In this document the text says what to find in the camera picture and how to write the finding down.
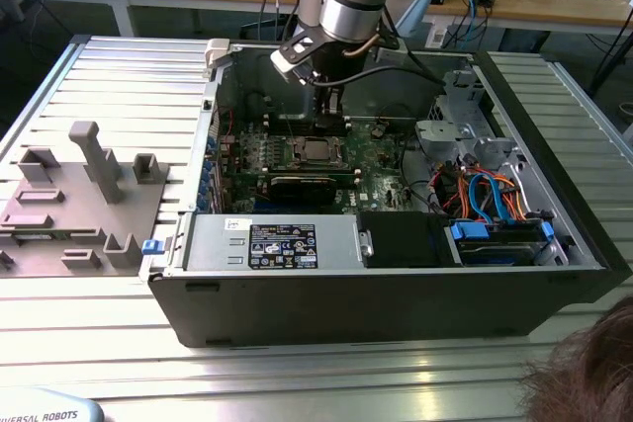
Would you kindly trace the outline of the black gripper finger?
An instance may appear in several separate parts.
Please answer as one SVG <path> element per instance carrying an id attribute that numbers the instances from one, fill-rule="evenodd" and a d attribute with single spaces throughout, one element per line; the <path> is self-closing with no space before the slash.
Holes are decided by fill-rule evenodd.
<path id="1" fill-rule="evenodd" d="M 344 87 L 316 87 L 314 99 L 314 132 L 316 135 L 347 135 L 343 114 Z"/>

